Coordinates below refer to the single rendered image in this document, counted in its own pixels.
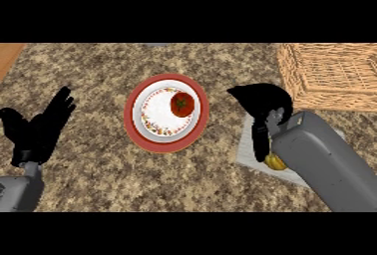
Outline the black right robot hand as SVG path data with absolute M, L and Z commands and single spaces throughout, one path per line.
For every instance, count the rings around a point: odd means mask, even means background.
M 227 91 L 253 117 L 253 152 L 256 160 L 264 162 L 270 154 L 268 116 L 272 111 L 278 111 L 281 112 L 281 118 L 277 124 L 283 125 L 289 121 L 293 113 L 292 96 L 286 89 L 268 83 L 236 86 Z

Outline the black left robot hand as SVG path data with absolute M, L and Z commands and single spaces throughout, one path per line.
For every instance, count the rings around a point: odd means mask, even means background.
M 12 108 L 0 109 L 6 137 L 15 144 L 11 164 L 21 167 L 29 161 L 43 164 L 54 153 L 61 131 L 76 109 L 71 90 L 64 87 L 46 110 L 29 121 Z

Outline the grey placemat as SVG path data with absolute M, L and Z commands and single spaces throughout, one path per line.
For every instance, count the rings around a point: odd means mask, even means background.
M 345 181 L 345 165 L 338 144 L 345 140 L 339 131 L 314 113 L 295 115 L 274 136 L 271 150 L 287 168 L 272 170 L 255 158 L 252 140 L 253 117 L 246 116 L 236 161 L 255 170 L 312 189 L 330 189 Z

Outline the wicker basket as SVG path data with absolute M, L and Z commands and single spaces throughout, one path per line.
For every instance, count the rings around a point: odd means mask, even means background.
M 277 62 L 298 109 L 377 113 L 377 43 L 281 43 Z

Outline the yellow squash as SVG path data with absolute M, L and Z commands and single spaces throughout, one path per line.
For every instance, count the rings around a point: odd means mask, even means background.
M 267 166 L 272 169 L 272 170 L 284 170 L 287 168 L 281 158 L 278 157 L 278 155 L 275 153 L 271 153 L 267 157 L 265 157 L 265 162 Z

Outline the red round placemat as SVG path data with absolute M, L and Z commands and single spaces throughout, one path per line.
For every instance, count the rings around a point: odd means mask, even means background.
M 170 153 L 185 149 L 199 139 L 207 119 L 206 93 L 190 77 L 160 74 L 134 89 L 125 105 L 125 127 L 144 150 Z

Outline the red tomato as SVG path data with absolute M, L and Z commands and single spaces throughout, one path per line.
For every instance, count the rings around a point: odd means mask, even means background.
M 188 93 L 176 93 L 172 98 L 172 112 L 179 118 L 185 118 L 194 110 L 194 99 Z

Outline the white floral rimmed plate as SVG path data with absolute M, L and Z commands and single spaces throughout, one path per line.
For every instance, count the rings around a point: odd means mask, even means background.
M 185 118 L 179 118 L 172 112 L 172 98 L 176 93 L 188 93 L 194 99 L 194 110 Z M 196 128 L 200 112 L 200 100 L 193 87 L 182 81 L 162 80 L 151 83 L 136 97 L 134 124 L 148 140 L 173 142 Z

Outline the brown wooden panel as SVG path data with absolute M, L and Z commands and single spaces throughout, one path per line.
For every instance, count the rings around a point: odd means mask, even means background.
M 27 44 L 0 43 L 0 81 L 3 80 Z

